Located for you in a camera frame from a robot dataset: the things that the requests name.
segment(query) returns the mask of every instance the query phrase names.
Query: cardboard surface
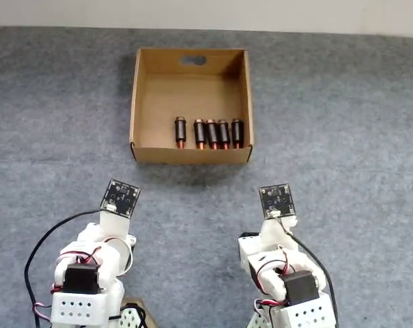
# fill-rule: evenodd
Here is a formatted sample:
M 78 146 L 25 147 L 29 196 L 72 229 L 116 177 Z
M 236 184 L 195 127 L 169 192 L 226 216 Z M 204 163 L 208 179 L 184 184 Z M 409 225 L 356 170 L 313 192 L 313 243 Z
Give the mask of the cardboard surface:
M 186 119 L 186 143 L 178 149 L 174 120 Z M 197 118 L 244 120 L 244 147 L 198 150 Z M 138 162 L 245 163 L 253 147 L 247 52 L 222 49 L 140 49 L 134 76 L 130 142 Z

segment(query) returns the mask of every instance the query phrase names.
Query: black cable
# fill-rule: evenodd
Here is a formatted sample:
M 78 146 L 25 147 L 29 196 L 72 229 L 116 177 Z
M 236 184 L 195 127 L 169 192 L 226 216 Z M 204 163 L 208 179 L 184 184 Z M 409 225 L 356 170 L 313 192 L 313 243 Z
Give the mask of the black cable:
M 63 224 L 76 219 L 77 217 L 81 217 L 83 215 L 88 215 L 88 214 L 93 214 L 93 213 L 97 213 L 100 212 L 101 210 L 88 210 L 86 212 L 82 212 L 79 214 L 75 214 L 72 217 L 68 217 L 67 219 L 64 219 L 62 221 L 60 221 L 59 223 L 56 223 L 49 231 L 47 231 L 45 233 L 45 235 L 38 241 L 38 243 L 36 244 L 35 248 L 33 248 L 33 251 L 30 253 L 29 258 L 27 259 L 27 263 L 26 266 L 24 267 L 24 281 L 26 283 L 26 288 L 27 288 L 27 292 L 29 293 L 30 296 L 30 300 L 31 300 L 31 306 L 33 307 L 36 303 L 36 299 L 35 299 L 35 295 L 31 289 L 31 285 L 30 285 L 30 280 L 29 280 L 29 267 L 31 264 L 31 261 L 33 260 L 33 258 L 35 257 L 36 252 L 39 250 L 39 248 L 41 247 L 42 243 L 48 238 L 48 236 L 51 235 L 51 233 L 53 231 L 55 231 L 58 227 L 62 226 Z M 35 314 L 35 326 L 36 328 L 40 328 L 41 324 L 40 324 L 40 319 L 39 317 Z
M 277 307 L 277 306 L 279 306 L 279 305 L 270 306 L 270 307 L 268 308 L 268 316 L 270 317 L 270 324 L 271 324 L 272 328 L 274 328 L 274 325 L 273 325 L 273 317 L 272 317 L 272 308 L 275 308 L 275 307 Z
M 332 280 L 330 278 L 328 269 L 323 265 L 322 261 L 320 261 L 318 259 L 318 257 L 315 256 L 315 254 L 299 238 L 297 238 L 296 236 L 294 236 L 293 234 L 291 234 L 290 232 L 288 232 L 285 229 L 285 227 L 282 224 L 282 220 L 280 218 L 279 218 L 278 221 L 281 224 L 284 233 L 286 233 L 286 235 L 290 236 L 293 241 L 295 241 L 297 244 L 299 244 L 299 246 L 301 246 L 301 248 L 303 248 L 314 259 L 314 261 L 318 264 L 318 266 L 322 269 L 324 275 L 326 276 L 326 280 L 328 281 L 328 285 L 329 285 L 330 298 L 332 299 L 332 308 L 334 310 L 335 320 L 337 322 L 335 324 L 335 327 L 338 328 L 339 327 L 339 322 L 338 322 L 337 301 L 335 299 L 334 285 L 333 285 Z
M 145 322 L 145 317 L 147 314 L 145 313 L 145 310 L 139 306 L 137 303 L 127 303 L 125 306 L 123 306 L 120 310 L 120 312 L 126 310 L 126 309 L 135 309 L 138 312 L 138 316 L 141 319 L 141 322 L 139 323 L 138 328 L 147 328 L 147 323 Z
M 270 260 L 270 261 L 265 262 L 263 265 L 261 265 L 261 267 L 258 269 L 258 271 L 256 271 L 256 274 L 255 274 L 255 277 L 256 277 L 256 282 L 255 282 L 256 287 L 258 287 L 258 288 L 260 289 L 260 291 L 261 291 L 264 295 L 268 295 L 268 293 L 266 293 L 266 292 L 264 292 L 264 291 L 262 290 L 261 284 L 259 283 L 258 275 L 259 275 L 259 272 L 260 272 L 267 264 L 270 264 L 270 263 L 273 263 L 273 262 L 282 262 L 282 263 L 287 264 L 287 261 L 284 261 L 284 260 Z M 289 263 L 288 265 L 294 270 L 294 272 L 296 272 L 296 269 L 294 268 L 294 266 L 290 265 L 290 263 Z

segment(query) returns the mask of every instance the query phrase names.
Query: hole pattern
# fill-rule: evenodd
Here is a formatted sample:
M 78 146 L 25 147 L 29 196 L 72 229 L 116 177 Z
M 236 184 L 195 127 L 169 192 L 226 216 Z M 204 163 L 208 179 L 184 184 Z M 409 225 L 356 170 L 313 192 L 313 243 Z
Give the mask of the hole pattern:
M 303 311 L 301 314 L 305 315 L 305 314 L 307 314 L 307 313 L 308 313 L 307 311 Z M 300 313 L 295 313 L 294 315 L 296 316 L 296 318 L 298 318 L 301 314 L 300 314 Z

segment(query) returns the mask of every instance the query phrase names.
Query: white wire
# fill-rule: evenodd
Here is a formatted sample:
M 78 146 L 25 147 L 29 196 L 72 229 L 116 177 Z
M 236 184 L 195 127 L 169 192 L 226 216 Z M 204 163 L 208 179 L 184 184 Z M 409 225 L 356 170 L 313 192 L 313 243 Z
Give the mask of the white wire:
M 112 241 L 114 239 L 118 239 L 119 241 L 121 241 L 127 247 L 128 251 L 129 251 L 129 254 L 130 254 L 129 266 L 126 268 L 126 270 L 124 270 L 123 272 L 121 272 L 117 275 L 117 277 L 119 277 L 120 275 L 124 275 L 127 271 L 129 271 L 132 268 L 133 253 L 132 253 L 132 248 L 130 247 L 130 245 L 123 238 L 116 237 L 116 236 L 106 237 L 105 239 L 103 239 L 103 243 L 107 243 L 107 242 Z

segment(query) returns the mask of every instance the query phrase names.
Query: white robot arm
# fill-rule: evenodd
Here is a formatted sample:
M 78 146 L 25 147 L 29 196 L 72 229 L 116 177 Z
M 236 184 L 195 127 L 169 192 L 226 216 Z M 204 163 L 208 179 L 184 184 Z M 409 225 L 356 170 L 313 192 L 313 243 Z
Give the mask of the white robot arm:
M 334 328 L 337 319 L 326 276 L 298 244 L 290 228 L 297 216 L 288 184 L 260 188 L 265 221 L 260 233 L 239 239 L 240 263 L 263 294 L 248 328 Z
M 36 327 L 40 326 L 39 318 L 50 321 L 52 328 L 120 327 L 124 287 L 117 277 L 132 266 L 132 250 L 137 240 L 128 230 L 139 193 L 137 187 L 110 181 L 100 210 L 92 211 L 100 213 L 100 223 L 88 223 L 77 241 L 60 251 L 51 290 L 51 317 L 41 314 L 40 303 L 32 300 Z M 130 313 L 125 326 L 135 323 L 145 328 L 145 312 Z

